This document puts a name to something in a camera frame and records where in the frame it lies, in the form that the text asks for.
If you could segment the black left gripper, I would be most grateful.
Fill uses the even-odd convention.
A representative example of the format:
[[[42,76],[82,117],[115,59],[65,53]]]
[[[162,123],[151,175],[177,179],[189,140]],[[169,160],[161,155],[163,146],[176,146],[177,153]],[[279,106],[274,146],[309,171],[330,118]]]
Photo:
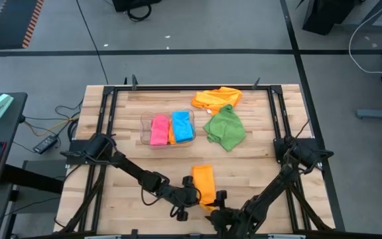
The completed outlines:
[[[182,187],[176,187],[170,194],[170,202],[173,207],[170,211],[170,217],[179,222],[188,220],[187,208],[191,208],[200,203],[200,190],[194,185],[193,176],[185,176],[182,179]]]

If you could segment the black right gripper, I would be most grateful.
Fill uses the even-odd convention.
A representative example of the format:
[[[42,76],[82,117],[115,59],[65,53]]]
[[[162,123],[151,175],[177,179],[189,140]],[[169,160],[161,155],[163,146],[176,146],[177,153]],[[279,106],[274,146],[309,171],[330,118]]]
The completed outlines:
[[[225,206],[227,191],[217,191],[216,199],[207,206],[217,207],[206,219],[214,227],[217,239],[245,239],[245,233],[238,230],[239,210]]]

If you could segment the orange microfiber towel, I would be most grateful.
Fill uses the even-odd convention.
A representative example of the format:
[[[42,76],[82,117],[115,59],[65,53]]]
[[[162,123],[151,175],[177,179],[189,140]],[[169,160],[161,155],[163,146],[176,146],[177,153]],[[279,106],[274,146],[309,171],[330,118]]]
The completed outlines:
[[[211,116],[216,115],[225,105],[235,107],[242,98],[243,92],[235,88],[220,87],[215,90],[196,92],[191,104],[196,108],[205,109]]]
[[[214,172],[211,165],[200,165],[192,168],[192,176],[194,185],[200,191],[200,206],[211,212],[215,209],[208,204],[213,203],[216,199],[216,188],[214,181]]]
[[[192,141],[194,138],[193,131],[190,127],[180,127],[178,132],[179,140],[176,140],[176,131],[174,130],[174,126],[171,124],[168,130],[168,142],[171,145],[176,145],[178,143],[187,143]]]

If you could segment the blue microfiber towel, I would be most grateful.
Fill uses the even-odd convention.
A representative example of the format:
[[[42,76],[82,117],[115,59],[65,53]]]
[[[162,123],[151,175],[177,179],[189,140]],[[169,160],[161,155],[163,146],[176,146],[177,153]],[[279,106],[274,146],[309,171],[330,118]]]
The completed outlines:
[[[172,113],[172,129],[175,142],[184,143],[194,138],[194,128],[190,121],[189,111],[176,111]]]

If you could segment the pink microfiber towel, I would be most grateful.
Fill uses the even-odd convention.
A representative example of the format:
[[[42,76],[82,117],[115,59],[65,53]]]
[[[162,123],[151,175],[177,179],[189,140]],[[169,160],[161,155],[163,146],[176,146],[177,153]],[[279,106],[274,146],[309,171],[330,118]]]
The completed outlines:
[[[151,123],[151,145],[166,145],[168,143],[169,119],[164,115],[157,115]]]

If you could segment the green microfiber towel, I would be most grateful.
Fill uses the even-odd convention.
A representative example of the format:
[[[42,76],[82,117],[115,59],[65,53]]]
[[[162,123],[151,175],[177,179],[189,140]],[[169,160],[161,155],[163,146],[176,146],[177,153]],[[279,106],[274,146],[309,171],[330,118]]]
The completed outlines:
[[[247,137],[245,128],[231,104],[223,106],[204,126],[204,131],[210,143],[218,143],[227,152]]]

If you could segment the clear plastic bin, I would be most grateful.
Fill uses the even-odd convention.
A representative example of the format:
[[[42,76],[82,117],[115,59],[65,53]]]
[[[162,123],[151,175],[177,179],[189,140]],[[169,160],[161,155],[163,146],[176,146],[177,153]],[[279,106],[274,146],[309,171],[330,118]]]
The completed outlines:
[[[184,109],[184,110],[177,110],[177,111],[189,111],[190,113],[190,121],[192,122],[193,128],[194,128],[194,138],[192,141],[189,141],[187,143],[178,143],[176,145],[171,145],[169,142],[166,145],[151,145],[150,139],[151,139],[151,123],[155,116],[157,115],[164,115],[169,119],[169,126],[172,124],[172,113],[176,112],[144,112],[141,115],[141,143],[144,145],[148,145],[149,147],[153,149],[166,149],[171,147],[188,147],[196,138],[196,132],[195,132],[195,126],[194,126],[194,112],[190,109]]]

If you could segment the black power adapter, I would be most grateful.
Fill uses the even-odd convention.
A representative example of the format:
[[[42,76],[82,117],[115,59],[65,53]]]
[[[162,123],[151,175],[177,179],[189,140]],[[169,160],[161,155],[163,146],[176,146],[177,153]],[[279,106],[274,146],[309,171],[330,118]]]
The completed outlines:
[[[45,139],[43,139],[40,143],[38,143],[34,148],[33,151],[35,153],[38,153],[42,155],[45,151],[50,149],[52,146],[54,146],[58,142],[58,138],[56,136],[49,135]]]

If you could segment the grey desk foot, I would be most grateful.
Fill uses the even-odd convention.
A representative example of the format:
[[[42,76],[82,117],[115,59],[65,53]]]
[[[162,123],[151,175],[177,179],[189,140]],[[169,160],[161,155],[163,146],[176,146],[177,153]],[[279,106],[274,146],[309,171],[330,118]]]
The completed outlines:
[[[382,110],[356,110],[355,113],[359,118],[382,119]]]

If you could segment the black desk base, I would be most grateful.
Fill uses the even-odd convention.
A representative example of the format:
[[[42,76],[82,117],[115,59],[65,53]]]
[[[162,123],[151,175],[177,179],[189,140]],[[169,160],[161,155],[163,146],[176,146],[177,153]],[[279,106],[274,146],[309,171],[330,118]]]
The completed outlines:
[[[328,35],[334,27],[382,30],[382,22],[378,21],[382,15],[382,0],[377,0],[372,10],[359,23],[344,23],[344,21],[356,5],[361,5],[367,0],[300,0],[296,8],[305,1],[308,1],[308,8],[302,27],[304,31]]]

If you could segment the black floor mat orange edge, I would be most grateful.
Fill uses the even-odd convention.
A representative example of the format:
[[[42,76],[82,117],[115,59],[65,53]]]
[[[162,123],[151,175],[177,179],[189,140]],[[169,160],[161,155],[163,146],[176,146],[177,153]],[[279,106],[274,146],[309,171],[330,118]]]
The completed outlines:
[[[3,0],[0,8],[0,50],[28,48],[44,0]]]

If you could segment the black metal table frame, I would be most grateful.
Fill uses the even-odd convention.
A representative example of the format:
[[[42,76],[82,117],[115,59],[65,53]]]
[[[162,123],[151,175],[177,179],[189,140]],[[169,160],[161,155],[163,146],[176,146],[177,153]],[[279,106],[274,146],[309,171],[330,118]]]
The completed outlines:
[[[204,125],[210,120],[206,110],[194,108],[196,138],[188,147],[153,149],[141,143],[141,115],[144,112],[173,112],[191,108],[191,101],[202,86],[144,85],[136,90],[122,87],[116,98],[103,98],[102,86],[88,86],[80,114],[76,137],[88,139],[109,125],[117,148],[143,169],[157,171],[178,186],[192,168],[211,165],[217,190],[227,191],[226,205],[241,208],[252,196],[261,193],[278,175],[280,166],[274,153],[274,124],[271,110],[286,108],[292,133],[303,138],[312,135],[300,87],[285,84],[283,95],[270,98],[266,86],[252,89],[242,86],[242,99],[235,107],[247,137],[227,152],[207,140]],[[171,204],[163,199],[151,206],[155,197],[141,191],[138,182],[120,169],[106,169],[97,233],[173,236],[177,234],[213,234],[214,227],[201,206],[188,210],[188,220],[171,218]]]

